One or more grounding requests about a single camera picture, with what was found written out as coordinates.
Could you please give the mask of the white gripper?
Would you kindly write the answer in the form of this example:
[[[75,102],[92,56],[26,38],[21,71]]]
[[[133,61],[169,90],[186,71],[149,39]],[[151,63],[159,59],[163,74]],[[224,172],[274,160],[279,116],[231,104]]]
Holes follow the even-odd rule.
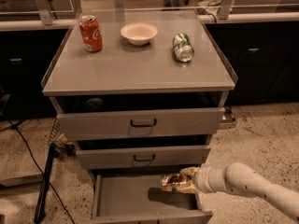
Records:
[[[204,193],[214,193],[213,188],[209,183],[209,174],[212,168],[210,166],[203,167],[188,167],[180,171],[182,175],[194,176],[193,182],[196,185],[188,186],[171,186],[167,185],[164,187],[165,191],[168,192],[179,192],[184,194],[196,194],[199,189]]]

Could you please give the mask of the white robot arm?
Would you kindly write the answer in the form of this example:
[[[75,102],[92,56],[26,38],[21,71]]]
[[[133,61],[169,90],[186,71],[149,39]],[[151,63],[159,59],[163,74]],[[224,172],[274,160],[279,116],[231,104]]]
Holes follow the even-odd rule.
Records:
[[[209,165],[188,167],[178,174],[161,177],[163,191],[186,194],[223,192],[243,197],[259,197],[281,213],[299,222],[299,193],[275,184],[240,162],[225,168]]]

